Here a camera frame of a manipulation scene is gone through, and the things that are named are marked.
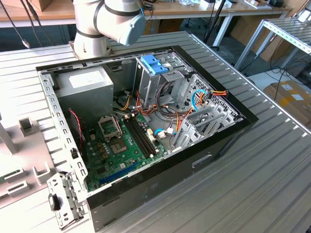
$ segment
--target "blue pcie slot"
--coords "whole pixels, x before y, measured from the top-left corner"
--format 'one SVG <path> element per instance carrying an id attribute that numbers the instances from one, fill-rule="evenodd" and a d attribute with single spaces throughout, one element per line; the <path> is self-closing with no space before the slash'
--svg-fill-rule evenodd
<path id="1" fill-rule="evenodd" d="M 112 174 L 106 178 L 103 178 L 99 181 L 100 184 L 103 184 L 103 183 L 107 183 L 109 181 L 112 181 L 120 176 L 123 176 L 125 175 L 126 173 L 129 173 L 131 170 L 133 170 L 135 168 L 135 166 L 138 164 L 138 162 L 136 163 L 133 163 L 132 165 L 128 166 L 127 168 L 121 170 L 121 171 L 118 171 L 116 172 L 115 174 Z"/>

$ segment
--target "metal rack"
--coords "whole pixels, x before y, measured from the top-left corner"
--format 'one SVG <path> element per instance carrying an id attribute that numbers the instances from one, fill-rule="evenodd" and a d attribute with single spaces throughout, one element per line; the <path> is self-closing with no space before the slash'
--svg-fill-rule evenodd
<path id="1" fill-rule="evenodd" d="M 248 42 L 243 53 L 238 59 L 235 69 L 239 69 L 243 64 L 246 56 L 253 47 L 255 41 L 259 37 L 263 28 L 269 29 L 271 32 L 264 40 L 263 44 L 257 51 L 259 54 L 269 43 L 273 34 L 279 35 L 283 39 L 290 42 L 292 45 L 296 46 L 291 55 L 282 64 L 281 68 L 284 68 L 286 64 L 292 59 L 298 50 L 302 50 L 305 53 L 311 53 L 311 25 L 308 23 L 302 23 L 295 18 L 283 18 L 283 19 L 269 19 L 262 20 L 258 28 L 256 29 L 254 35 Z"/>
<path id="2" fill-rule="evenodd" d="M 304 232 L 311 223 L 310 131 L 194 35 L 147 35 L 130 47 L 112 42 L 112 49 L 121 54 L 170 45 L 186 50 L 259 121 L 224 157 L 104 232 Z M 68 45 L 0 53 L 1 122 L 8 127 L 17 117 L 38 120 L 57 170 L 67 163 L 35 67 L 73 60 Z M 3 232 L 59 232 L 47 197 L 43 189 L 0 209 Z M 86 214 L 66 232 L 92 228 Z"/>

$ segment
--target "desk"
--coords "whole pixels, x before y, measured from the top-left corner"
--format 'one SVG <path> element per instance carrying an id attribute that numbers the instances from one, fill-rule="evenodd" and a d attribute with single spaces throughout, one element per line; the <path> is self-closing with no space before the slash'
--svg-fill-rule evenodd
<path id="1" fill-rule="evenodd" d="M 28 27 L 30 22 L 24 9 L 7 6 L 9 15 L 16 24 L 17 27 Z M 292 8 L 275 8 L 271 10 L 261 9 L 257 10 L 246 3 L 243 0 L 239 0 L 231 8 L 223 9 L 220 16 L 225 17 L 225 20 L 218 32 L 218 35 L 214 41 L 214 46 L 218 46 L 233 18 L 233 16 L 249 16 L 249 15 L 279 15 L 280 18 L 284 18 Z M 196 18 L 196 17 L 210 17 L 212 8 L 206 8 L 200 4 L 194 6 L 183 6 L 179 2 L 156 2 L 154 4 L 153 19 L 168 19 L 168 18 Z M 42 25 L 59 25 L 59 24 L 75 24 L 74 8 L 71 0 L 53 0 L 52 3 L 44 10 L 44 12 L 38 12 Z M 150 19 L 150 12 L 145 11 L 146 19 Z M 11 23 L 4 14 L 3 9 L 0 9 L 0 28 L 11 27 Z"/>
<path id="2" fill-rule="evenodd" d="M 117 54 L 180 45 L 259 121 L 229 152 L 101 233 L 302 233 L 311 223 L 311 132 L 242 74 L 186 32 L 142 36 Z M 0 111 L 5 127 L 16 116 L 38 120 L 58 170 L 67 163 L 35 67 L 73 61 L 69 45 L 0 53 Z M 0 209 L 2 232 L 58 233 L 43 189 Z M 67 233 L 91 233 L 88 214 Z"/>

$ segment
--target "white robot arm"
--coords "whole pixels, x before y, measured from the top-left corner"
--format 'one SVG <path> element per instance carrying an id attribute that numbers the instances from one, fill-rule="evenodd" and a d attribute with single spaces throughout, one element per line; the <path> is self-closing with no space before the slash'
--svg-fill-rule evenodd
<path id="1" fill-rule="evenodd" d="M 74 0 L 73 4 L 74 51 L 80 59 L 109 55 L 108 38 L 128 46 L 144 32 L 145 17 L 137 0 Z"/>

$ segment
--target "blue drive bay latch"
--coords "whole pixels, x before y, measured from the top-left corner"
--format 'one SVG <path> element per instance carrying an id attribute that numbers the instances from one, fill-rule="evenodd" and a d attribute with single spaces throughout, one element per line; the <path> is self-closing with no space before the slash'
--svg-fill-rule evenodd
<path id="1" fill-rule="evenodd" d="M 165 68 L 160 60 L 156 59 L 153 55 L 142 56 L 140 59 L 154 75 L 169 71 L 169 69 Z"/>

